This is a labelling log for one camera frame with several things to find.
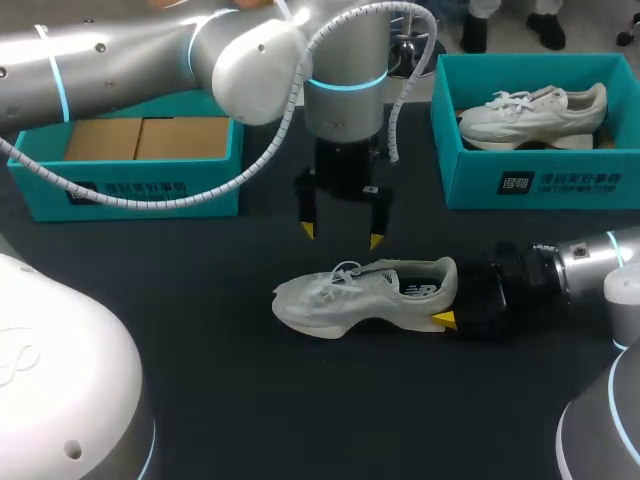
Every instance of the black shoe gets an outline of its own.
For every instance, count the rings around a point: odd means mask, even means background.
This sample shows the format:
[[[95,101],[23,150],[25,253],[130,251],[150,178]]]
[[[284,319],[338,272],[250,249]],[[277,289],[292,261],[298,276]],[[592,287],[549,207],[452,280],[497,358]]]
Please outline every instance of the black shoe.
[[[484,53],[487,51],[487,20],[467,15],[460,47],[467,53]]]
[[[540,35],[540,43],[549,50],[562,50],[567,44],[557,15],[532,13],[527,19],[527,27]]]

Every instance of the white coiled cable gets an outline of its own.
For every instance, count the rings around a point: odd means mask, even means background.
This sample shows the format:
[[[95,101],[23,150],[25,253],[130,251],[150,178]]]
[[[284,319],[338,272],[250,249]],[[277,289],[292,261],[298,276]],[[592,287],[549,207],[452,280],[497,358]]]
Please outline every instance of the white coiled cable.
[[[258,158],[258,160],[256,160],[256,162],[249,168],[247,168],[244,172],[242,172],[236,178],[229,180],[224,185],[213,188],[208,192],[199,193],[197,195],[177,200],[168,200],[161,202],[140,202],[137,200],[127,200],[124,198],[104,195],[102,193],[98,193],[94,190],[89,190],[73,182],[70,182],[69,180],[56,175],[50,170],[47,170],[38,162],[32,160],[22,152],[18,151],[3,138],[0,138],[0,152],[8,155],[11,158],[14,158],[17,162],[28,168],[36,175],[42,177],[47,182],[53,183],[54,185],[63,188],[64,190],[73,194],[75,197],[86,198],[103,205],[110,205],[113,207],[126,208],[130,210],[169,210],[191,207],[193,205],[198,205],[200,203],[213,200],[214,198],[220,197],[232,190],[235,190],[250,178],[252,178],[269,162],[269,160],[271,160],[273,155],[278,151],[280,145],[282,145],[282,142],[284,141],[287,131],[289,130],[289,125],[291,125],[291,119],[293,118],[293,114],[295,112],[296,102],[298,101],[298,96],[300,95],[300,91],[302,90],[302,86],[304,83],[303,72],[305,70],[306,62],[310,60],[313,52],[318,48],[320,43],[322,43],[322,40],[324,40],[325,37],[331,35],[331,32],[334,28],[344,25],[345,23],[348,23],[358,17],[392,12],[404,14],[413,13],[416,16],[422,17],[427,24],[429,32],[427,47],[411,77],[409,77],[409,79],[405,82],[404,89],[400,93],[398,100],[391,110],[391,116],[389,118],[389,156],[392,162],[396,162],[400,158],[398,155],[398,145],[396,138],[398,115],[400,114],[400,110],[402,109],[402,106],[404,105],[407,97],[409,96],[409,93],[411,92],[411,89],[413,88],[413,84],[431,58],[438,31],[436,20],[431,12],[429,12],[429,10],[421,7],[420,5],[403,1],[372,3],[369,5],[364,5],[362,7],[354,8],[348,12],[338,15],[327,25],[325,25],[318,33],[316,33],[307,45],[307,52],[305,57],[300,61],[300,63],[298,63],[295,76],[293,78],[293,84],[291,86],[291,93],[289,94],[289,100],[287,102],[286,110],[284,112],[284,116],[282,117],[282,121],[280,122],[280,128],[276,132],[276,135],[273,138],[271,144],[267,147],[266,151],[260,156],[260,158]]]

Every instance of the white sneaker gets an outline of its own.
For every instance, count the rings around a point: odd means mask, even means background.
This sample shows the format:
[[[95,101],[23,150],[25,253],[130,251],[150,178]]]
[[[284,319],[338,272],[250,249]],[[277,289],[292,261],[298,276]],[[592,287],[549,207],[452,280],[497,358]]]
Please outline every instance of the white sneaker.
[[[460,122],[462,138],[483,150],[513,150],[527,142],[590,150],[607,113],[607,90],[601,83],[586,92],[550,86],[496,95],[484,107],[465,111]]]
[[[343,270],[346,264],[357,268]],[[383,318],[405,330],[442,332],[431,315],[449,308],[457,289],[456,264],[448,257],[380,260],[365,267],[342,262],[331,273],[280,285],[273,313],[294,330],[320,338],[340,338],[367,318]]]

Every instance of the white pant leg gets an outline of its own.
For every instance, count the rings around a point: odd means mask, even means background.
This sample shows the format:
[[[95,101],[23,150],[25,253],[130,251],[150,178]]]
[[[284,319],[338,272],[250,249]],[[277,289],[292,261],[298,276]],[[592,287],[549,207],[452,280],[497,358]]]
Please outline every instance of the white pant leg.
[[[536,13],[556,15],[562,7],[562,0],[536,0]]]
[[[471,0],[469,3],[469,13],[476,18],[489,18],[500,8],[502,0]]]

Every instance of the shoe box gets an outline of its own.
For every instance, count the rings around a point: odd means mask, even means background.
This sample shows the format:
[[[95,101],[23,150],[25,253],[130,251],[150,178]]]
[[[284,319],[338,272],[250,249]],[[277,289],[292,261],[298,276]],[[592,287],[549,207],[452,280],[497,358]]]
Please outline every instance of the shoe box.
[[[16,148],[57,175],[105,195],[166,201],[195,195],[240,174],[244,127],[211,95],[182,92],[94,119],[20,133]],[[223,217],[238,214],[238,191],[193,207],[125,210],[99,205],[46,182],[9,159],[39,222]]]
[[[457,112],[498,91],[607,87],[593,150],[465,148]],[[431,121],[452,209],[640,208],[640,86],[622,54],[441,55]]]

